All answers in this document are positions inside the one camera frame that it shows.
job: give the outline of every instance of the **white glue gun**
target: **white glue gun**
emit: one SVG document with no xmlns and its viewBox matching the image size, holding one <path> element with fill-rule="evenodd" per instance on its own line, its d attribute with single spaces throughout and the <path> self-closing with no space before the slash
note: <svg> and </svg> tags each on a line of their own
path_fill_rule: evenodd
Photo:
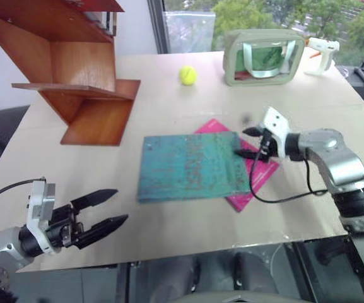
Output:
<svg viewBox="0 0 364 303">
<path fill-rule="evenodd" d="M 305 74 L 320 75 L 324 71 L 327 71 L 331 67 L 333 60 L 333 54 L 340 49 L 339 41 L 328 41 L 319 38 L 309 38 L 307 40 L 307 46 L 319 51 L 317 54 L 311 56 L 311 58 L 322 54 L 322 60 L 319 68 L 316 71 L 306 71 Z"/>
</svg>

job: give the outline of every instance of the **teal book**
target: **teal book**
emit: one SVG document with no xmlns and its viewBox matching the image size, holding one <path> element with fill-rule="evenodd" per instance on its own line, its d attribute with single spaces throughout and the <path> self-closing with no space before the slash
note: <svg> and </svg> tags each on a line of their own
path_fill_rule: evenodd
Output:
<svg viewBox="0 0 364 303">
<path fill-rule="evenodd" d="M 226 197 L 250 191 L 237 133 L 145 137 L 138 201 Z"/>
</svg>

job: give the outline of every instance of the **wooden shelf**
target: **wooden shelf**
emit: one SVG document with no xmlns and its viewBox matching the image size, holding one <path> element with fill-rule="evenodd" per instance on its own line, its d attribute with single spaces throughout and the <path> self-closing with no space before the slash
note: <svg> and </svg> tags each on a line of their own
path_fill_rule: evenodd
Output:
<svg viewBox="0 0 364 303">
<path fill-rule="evenodd" d="M 85 100 L 61 144 L 120 145 L 133 100 Z"/>
<path fill-rule="evenodd" d="M 13 83 L 12 87 L 47 93 L 54 108 L 66 113 L 68 130 L 61 144 L 119 145 L 139 84 L 139 80 L 116 80 L 121 93 L 57 83 Z"/>
<path fill-rule="evenodd" d="M 119 145 L 139 80 L 115 77 L 113 38 L 82 13 L 114 0 L 0 0 L 0 46 L 68 125 L 62 144 Z"/>
</svg>

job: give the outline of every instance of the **pink folder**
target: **pink folder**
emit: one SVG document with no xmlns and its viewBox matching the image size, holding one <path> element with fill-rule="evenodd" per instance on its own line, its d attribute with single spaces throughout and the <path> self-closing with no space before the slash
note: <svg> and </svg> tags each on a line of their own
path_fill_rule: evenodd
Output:
<svg viewBox="0 0 364 303">
<path fill-rule="evenodd" d="M 198 129 L 195 133 L 202 134 L 202 133 L 220 133 L 223 131 L 230 131 L 226 128 L 223 124 L 221 124 L 217 119 L 212 119 L 208 121 L 203 127 Z M 254 152 L 257 151 L 257 148 L 250 145 L 244 140 L 241 140 L 242 148 L 253 150 Z M 253 160 L 246 159 L 246 169 L 249 175 L 250 168 L 252 167 Z M 258 161 L 256 164 L 256 170 L 253 173 L 253 190 L 257 193 L 260 188 L 263 186 L 264 183 L 274 174 L 277 170 L 279 164 L 275 161 L 270 160 L 268 163 L 264 163 L 262 161 Z M 236 196 L 229 196 L 226 199 L 232 204 L 234 209 L 238 212 L 241 212 L 247 203 L 253 198 L 251 193 L 249 194 L 238 194 Z"/>
</svg>

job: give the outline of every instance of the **tennis ball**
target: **tennis ball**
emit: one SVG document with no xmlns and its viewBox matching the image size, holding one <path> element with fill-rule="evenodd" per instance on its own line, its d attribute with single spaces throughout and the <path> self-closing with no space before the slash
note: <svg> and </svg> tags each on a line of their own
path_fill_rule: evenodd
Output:
<svg viewBox="0 0 364 303">
<path fill-rule="evenodd" d="M 193 85 L 197 80 L 197 73 L 191 66 L 184 66 L 179 71 L 179 79 L 183 85 Z"/>
</svg>

